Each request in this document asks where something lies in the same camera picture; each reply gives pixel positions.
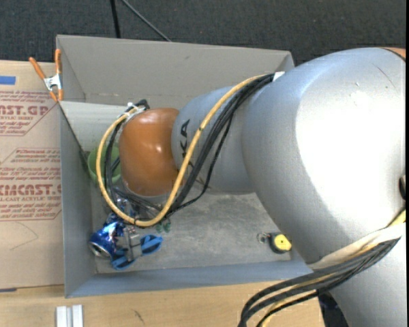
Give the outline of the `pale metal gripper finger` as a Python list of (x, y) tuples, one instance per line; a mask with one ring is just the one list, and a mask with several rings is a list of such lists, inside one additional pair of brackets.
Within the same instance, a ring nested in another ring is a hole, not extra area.
[(123, 236), (121, 237), (121, 246), (124, 256), (126, 257), (128, 262), (132, 261), (132, 254), (131, 254), (131, 240), (130, 236), (132, 235), (131, 228), (124, 228), (123, 229)]
[(139, 258), (142, 255), (140, 234), (136, 230), (131, 232), (131, 257)]

